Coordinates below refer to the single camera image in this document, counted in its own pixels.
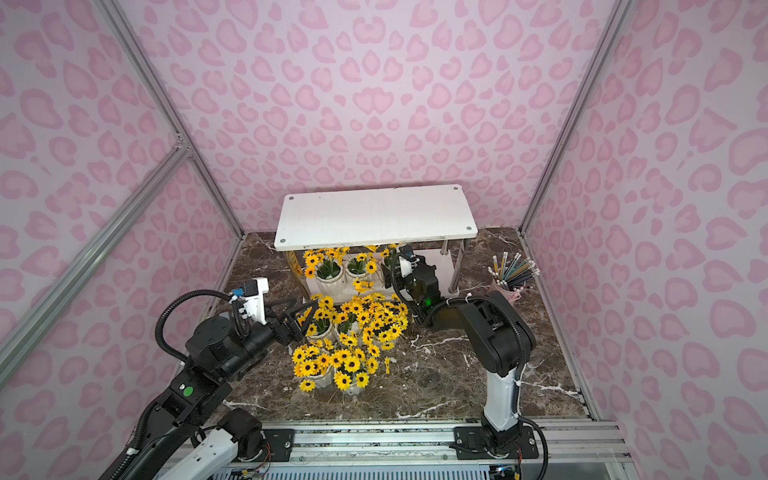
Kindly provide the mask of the sunflower pot top second-left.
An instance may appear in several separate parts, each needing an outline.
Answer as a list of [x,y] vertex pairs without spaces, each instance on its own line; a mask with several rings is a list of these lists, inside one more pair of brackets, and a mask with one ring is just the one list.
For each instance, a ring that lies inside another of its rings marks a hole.
[[373,293],[363,298],[363,316],[359,320],[363,344],[379,350],[391,350],[409,326],[409,311],[396,295]]

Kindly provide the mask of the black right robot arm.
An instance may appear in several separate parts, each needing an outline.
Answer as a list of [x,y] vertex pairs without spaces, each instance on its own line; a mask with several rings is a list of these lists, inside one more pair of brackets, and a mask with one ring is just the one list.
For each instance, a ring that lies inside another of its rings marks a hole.
[[460,330],[487,374],[486,403],[477,426],[454,429],[449,447],[459,460],[549,460],[540,426],[520,411],[520,384],[536,347],[532,330],[498,291],[448,298],[436,268],[410,246],[390,256],[392,288],[412,320],[431,330]]

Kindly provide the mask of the sunflower pot second-left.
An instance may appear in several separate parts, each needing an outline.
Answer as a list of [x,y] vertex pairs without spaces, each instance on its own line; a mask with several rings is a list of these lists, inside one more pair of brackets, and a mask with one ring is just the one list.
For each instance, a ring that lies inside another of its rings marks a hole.
[[379,350],[391,350],[409,326],[409,311],[396,295],[373,293],[363,298],[363,316],[359,320],[363,344]]
[[377,271],[378,263],[372,252],[357,253],[346,263],[346,273],[353,281],[372,281]]

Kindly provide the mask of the sunflower pot bottom second-left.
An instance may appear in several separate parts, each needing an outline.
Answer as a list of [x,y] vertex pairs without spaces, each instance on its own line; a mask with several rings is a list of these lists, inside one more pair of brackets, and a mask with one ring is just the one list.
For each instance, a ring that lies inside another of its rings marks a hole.
[[353,281],[372,281],[377,271],[378,263],[372,252],[357,253],[346,263],[346,273]]

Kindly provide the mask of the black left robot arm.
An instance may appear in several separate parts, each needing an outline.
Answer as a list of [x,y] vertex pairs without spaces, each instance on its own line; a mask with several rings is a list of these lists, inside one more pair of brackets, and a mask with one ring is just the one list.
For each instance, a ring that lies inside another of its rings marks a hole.
[[[186,350],[176,350],[165,340],[166,321],[185,301],[207,295],[227,301],[231,314],[204,320]],[[272,344],[304,340],[309,325],[298,317],[315,305],[294,297],[267,303],[252,285],[232,294],[194,290],[174,300],[158,318],[155,340],[184,366],[145,407],[130,441],[103,478],[207,479],[235,459],[270,464],[278,453],[289,452],[291,437],[285,444],[272,442],[261,422],[243,409],[226,414],[213,427],[205,424],[231,393],[232,381],[263,360]]]

